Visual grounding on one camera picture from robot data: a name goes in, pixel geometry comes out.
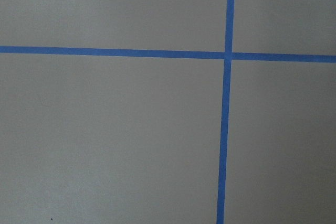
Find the long vertical blue tape line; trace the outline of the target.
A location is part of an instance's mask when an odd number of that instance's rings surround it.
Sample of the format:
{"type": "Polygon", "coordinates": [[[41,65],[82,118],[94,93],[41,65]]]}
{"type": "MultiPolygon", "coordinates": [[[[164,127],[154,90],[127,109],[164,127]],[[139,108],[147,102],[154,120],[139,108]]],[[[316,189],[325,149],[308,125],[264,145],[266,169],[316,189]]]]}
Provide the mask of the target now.
{"type": "Polygon", "coordinates": [[[233,53],[234,3],[235,0],[227,0],[226,5],[222,114],[220,125],[221,126],[220,152],[219,152],[218,194],[217,194],[217,215],[216,215],[217,223],[224,223],[230,81],[231,81],[232,53],[233,53]]]}

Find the long horizontal blue tape line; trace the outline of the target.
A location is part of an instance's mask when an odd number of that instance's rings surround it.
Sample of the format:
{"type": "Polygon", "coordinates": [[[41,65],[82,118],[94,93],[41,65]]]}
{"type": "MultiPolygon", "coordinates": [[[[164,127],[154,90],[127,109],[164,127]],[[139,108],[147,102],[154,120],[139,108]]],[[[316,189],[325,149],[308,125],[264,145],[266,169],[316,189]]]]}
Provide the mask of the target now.
{"type": "Polygon", "coordinates": [[[1,46],[1,53],[335,63],[335,56],[247,52],[1,46]]]}

